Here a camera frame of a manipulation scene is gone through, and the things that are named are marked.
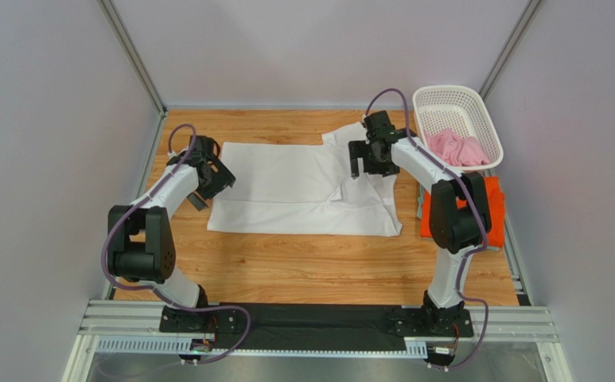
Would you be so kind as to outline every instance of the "wood grain surface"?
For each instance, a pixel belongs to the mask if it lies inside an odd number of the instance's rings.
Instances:
[[[171,111],[150,185],[161,176],[168,136],[181,123],[193,124],[198,134],[219,143],[319,145],[322,133],[358,121],[361,115],[362,111]],[[401,111],[390,116],[397,127],[403,126]],[[186,130],[178,132],[174,149],[185,147],[188,139]],[[395,185],[403,224],[397,237],[209,232],[210,209],[198,212],[185,202],[171,221],[177,265],[204,287],[210,301],[421,304],[432,281],[437,248],[418,235],[417,197],[417,182],[402,170]],[[473,259],[465,292],[493,305],[519,305],[502,251]],[[118,290],[115,298],[156,299],[142,290]]]

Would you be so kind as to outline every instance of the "folded cloth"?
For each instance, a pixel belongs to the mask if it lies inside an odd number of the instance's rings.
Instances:
[[[490,163],[479,141],[469,136],[461,138],[451,129],[427,138],[430,150],[452,166],[482,166]]]
[[[213,199],[208,230],[397,236],[396,176],[351,177],[347,145],[366,139],[364,127],[321,137],[320,146],[223,144],[220,160],[236,182]]]
[[[502,248],[504,246],[504,193],[500,190],[498,177],[486,177],[486,197],[488,198],[488,210],[491,212],[491,232],[488,233],[488,245]],[[420,236],[432,237],[430,232],[430,205],[432,196],[425,191],[422,201],[422,221],[420,222]],[[466,201],[457,201],[458,208],[465,207]]]

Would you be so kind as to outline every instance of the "pink towel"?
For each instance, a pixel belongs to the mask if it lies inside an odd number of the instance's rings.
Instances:
[[[490,163],[476,138],[461,138],[451,129],[444,129],[439,134],[427,137],[427,143],[433,153],[452,166],[482,166]]]

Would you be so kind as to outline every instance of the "wooden tabletop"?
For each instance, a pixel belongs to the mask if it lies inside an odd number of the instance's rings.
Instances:
[[[361,120],[361,115],[362,111],[171,111],[150,185],[162,175],[168,136],[181,123],[193,124],[198,134],[220,144],[320,145],[321,134]],[[390,112],[390,117],[403,127],[401,111]],[[178,132],[173,147],[186,147],[188,141],[187,131]],[[210,232],[210,209],[199,212],[185,202],[171,221],[177,265],[206,290],[209,301],[419,305],[432,281],[437,247],[418,235],[417,198],[418,183],[402,170],[395,203],[403,229],[396,237]],[[502,251],[475,256],[465,293],[493,305],[519,305]],[[119,290],[115,299],[156,298],[143,290]]]

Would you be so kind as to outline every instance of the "gray floor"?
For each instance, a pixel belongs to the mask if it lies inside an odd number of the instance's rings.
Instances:
[[[471,351],[470,344],[461,344],[458,359]],[[97,373],[126,376],[177,362],[175,355],[96,354],[88,381],[110,379]],[[214,364],[174,365],[148,373],[131,381],[250,381],[250,382],[342,382],[386,381],[408,382],[432,380],[445,382],[547,382],[537,346],[532,343],[486,343],[468,367],[447,374],[429,370],[424,361],[232,356]]]

